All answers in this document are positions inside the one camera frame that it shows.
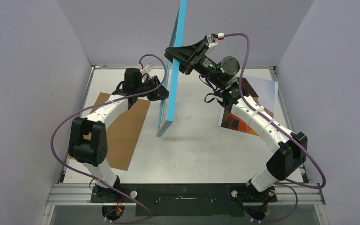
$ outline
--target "white wall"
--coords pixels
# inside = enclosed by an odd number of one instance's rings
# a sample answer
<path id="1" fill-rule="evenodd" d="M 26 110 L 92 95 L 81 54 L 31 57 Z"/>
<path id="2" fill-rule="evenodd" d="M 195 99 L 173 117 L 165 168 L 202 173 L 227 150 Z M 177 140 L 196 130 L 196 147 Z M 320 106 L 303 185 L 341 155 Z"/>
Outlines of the white wall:
<path id="1" fill-rule="evenodd" d="M 163 58 L 180 0 L 58 0 L 92 64 L 137 65 L 141 55 Z M 245 32 L 248 67 L 276 66 L 313 0 L 188 0 L 184 45 L 211 33 Z M 245 57 L 241 37 L 220 42 L 212 55 Z"/>
<path id="2" fill-rule="evenodd" d="M 315 0 L 277 75 L 293 128 L 327 176 L 331 224 L 360 224 L 360 1 Z M 307 173 L 321 181 L 311 163 Z"/>
<path id="3" fill-rule="evenodd" d="M 39 224 L 61 166 L 49 139 L 90 72 L 56 0 L 0 0 L 0 224 Z M 56 140 L 63 157 L 69 126 Z"/>

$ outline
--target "black wire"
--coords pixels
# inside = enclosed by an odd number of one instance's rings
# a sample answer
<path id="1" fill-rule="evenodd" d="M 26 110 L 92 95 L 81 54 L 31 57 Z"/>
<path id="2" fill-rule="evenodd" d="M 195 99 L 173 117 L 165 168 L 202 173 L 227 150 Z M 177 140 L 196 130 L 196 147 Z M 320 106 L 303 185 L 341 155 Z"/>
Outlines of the black wire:
<path id="1" fill-rule="evenodd" d="M 201 75 L 199 75 L 199 80 L 202 81 L 202 83 L 206 84 L 208 87 L 212 88 L 210 85 L 208 85 L 208 83 L 206 83 L 205 81 L 202 80 Z"/>
<path id="2" fill-rule="evenodd" d="M 208 83 L 209 87 L 213 89 L 214 92 L 217 91 L 217 88 L 214 88 L 213 84 L 211 84 L 210 81 L 207 78 L 205 78 L 205 81 L 206 81 L 206 83 Z"/>
<path id="3" fill-rule="evenodd" d="M 89 183 L 89 189 L 93 191 L 93 189 L 90 187 L 92 185 L 92 181 L 94 180 L 94 178 L 90 181 Z"/>
<path id="4" fill-rule="evenodd" d="M 210 100 L 206 100 L 206 97 L 207 96 L 209 96 L 209 95 L 214 95 L 214 96 L 216 96 L 215 94 L 213 94 L 213 93 L 209 93 L 209 94 L 207 94 L 206 96 L 205 96 L 205 98 L 203 99 L 203 101 L 205 102 L 205 103 L 211 103 L 211 102 L 213 102 L 213 100 L 215 100 L 215 98 L 213 97 L 212 99 L 210 99 Z"/>

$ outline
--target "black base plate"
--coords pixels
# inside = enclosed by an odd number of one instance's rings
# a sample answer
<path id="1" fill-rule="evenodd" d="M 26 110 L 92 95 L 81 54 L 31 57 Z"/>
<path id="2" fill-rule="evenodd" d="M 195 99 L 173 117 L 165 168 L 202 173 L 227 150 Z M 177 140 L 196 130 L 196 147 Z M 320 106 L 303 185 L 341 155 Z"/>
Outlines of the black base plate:
<path id="1" fill-rule="evenodd" d="M 109 203 L 103 196 L 94 194 L 92 203 Z M 230 215 L 244 217 L 245 211 L 236 198 L 231 196 L 233 190 L 239 192 L 243 202 L 251 202 L 244 196 L 247 192 L 245 183 L 233 184 L 121 184 L 121 191 L 129 195 L 137 191 L 136 199 L 152 211 L 154 216 L 213 216 Z M 264 197 L 253 202 L 264 202 Z M 124 203 L 133 202 L 125 198 Z M 136 216 L 148 216 L 141 206 L 136 207 Z"/>

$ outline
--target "brown cardboard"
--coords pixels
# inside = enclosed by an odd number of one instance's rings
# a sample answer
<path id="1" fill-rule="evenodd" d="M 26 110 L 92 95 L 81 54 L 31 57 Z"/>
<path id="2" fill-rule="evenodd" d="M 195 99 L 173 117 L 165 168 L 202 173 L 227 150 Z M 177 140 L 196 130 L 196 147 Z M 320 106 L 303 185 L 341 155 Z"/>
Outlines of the brown cardboard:
<path id="1" fill-rule="evenodd" d="M 106 102 L 110 95 L 100 93 L 95 105 Z M 106 159 L 110 167 L 128 170 L 149 106 L 149 101 L 137 100 L 132 108 L 122 113 L 108 127 L 106 132 L 108 142 Z"/>

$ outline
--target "white table surface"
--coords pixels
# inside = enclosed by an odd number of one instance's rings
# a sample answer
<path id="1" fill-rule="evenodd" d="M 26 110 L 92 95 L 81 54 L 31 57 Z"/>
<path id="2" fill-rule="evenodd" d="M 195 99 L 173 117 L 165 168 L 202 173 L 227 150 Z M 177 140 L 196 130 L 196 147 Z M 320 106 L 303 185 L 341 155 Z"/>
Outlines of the white table surface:
<path id="1" fill-rule="evenodd" d="M 100 92 L 113 92 L 124 71 L 95 70 L 85 106 L 94 104 Z M 153 70 L 160 80 L 163 74 L 162 69 Z M 268 69 L 247 69 L 244 74 L 271 80 Z M 204 103 L 207 93 L 211 90 L 197 73 L 179 74 L 175 120 L 162 137 L 156 137 L 159 102 L 150 104 L 129 169 L 112 169 L 121 183 L 238 183 L 248 181 L 265 167 L 272 153 L 264 141 L 219 127 L 220 105 Z M 286 126 L 280 107 L 277 102 L 275 119 Z M 69 165 L 88 173 L 74 159 Z M 303 181 L 299 169 L 289 178 Z M 64 183 L 89 182 L 89 177 L 66 171 Z"/>

